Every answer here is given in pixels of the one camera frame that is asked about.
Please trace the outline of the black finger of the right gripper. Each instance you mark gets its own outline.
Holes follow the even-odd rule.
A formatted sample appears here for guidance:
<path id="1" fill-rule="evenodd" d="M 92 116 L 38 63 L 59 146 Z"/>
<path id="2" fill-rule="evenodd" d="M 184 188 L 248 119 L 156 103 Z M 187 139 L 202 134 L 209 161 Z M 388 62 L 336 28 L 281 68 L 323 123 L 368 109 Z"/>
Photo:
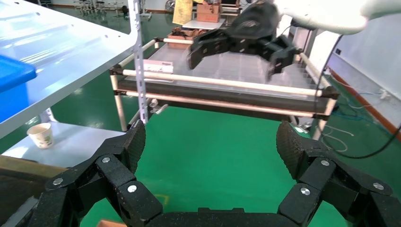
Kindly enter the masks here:
<path id="1" fill-rule="evenodd" d="M 231 51 L 238 34 L 231 28 L 207 31 L 193 39 L 188 54 L 188 67 L 195 69 L 204 57 Z"/>
<path id="2" fill-rule="evenodd" d="M 253 54 L 259 55 L 269 63 L 267 79 L 281 73 L 285 67 L 293 63 L 295 55 L 302 52 L 302 49 L 295 47 L 284 35 L 261 37 L 250 45 L 250 49 Z"/>

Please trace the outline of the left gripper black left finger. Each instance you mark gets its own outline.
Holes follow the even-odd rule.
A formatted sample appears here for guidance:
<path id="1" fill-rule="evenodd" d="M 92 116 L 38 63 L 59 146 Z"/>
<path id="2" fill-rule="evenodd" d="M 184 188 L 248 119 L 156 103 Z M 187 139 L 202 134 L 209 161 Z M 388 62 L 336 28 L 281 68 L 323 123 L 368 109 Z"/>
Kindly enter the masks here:
<path id="1" fill-rule="evenodd" d="M 163 206 L 135 176 L 145 141 L 139 120 L 124 135 L 106 139 L 88 160 L 53 177 L 29 225 L 77 227 L 95 203 L 107 199 L 127 226 L 149 226 Z"/>

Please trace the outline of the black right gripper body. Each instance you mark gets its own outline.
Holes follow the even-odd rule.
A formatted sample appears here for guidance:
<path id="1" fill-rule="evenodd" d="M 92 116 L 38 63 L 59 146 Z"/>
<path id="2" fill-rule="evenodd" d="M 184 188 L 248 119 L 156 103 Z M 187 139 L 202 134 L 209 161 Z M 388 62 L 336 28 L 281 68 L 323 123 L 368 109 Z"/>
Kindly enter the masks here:
<path id="1" fill-rule="evenodd" d="M 245 9 L 230 26 L 230 35 L 269 39 L 277 36 L 281 16 L 273 1 L 256 1 Z"/>

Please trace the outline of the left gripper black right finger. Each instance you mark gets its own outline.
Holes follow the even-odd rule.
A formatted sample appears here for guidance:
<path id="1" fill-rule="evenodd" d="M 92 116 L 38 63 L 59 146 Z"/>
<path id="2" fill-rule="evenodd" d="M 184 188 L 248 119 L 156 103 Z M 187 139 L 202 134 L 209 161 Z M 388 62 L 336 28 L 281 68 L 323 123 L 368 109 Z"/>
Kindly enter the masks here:
<path id="1" fill-rule="evenodd" d="M 346 165 L 322 142 L 299 135 L 289 122 L 282 121 L 276 147 L 296 181 L 278 213 L 297 226 L 308 226 L 322 202 L 332 205 L 355 227 L 400 226 L 401 203 L 392 188 Z"/>

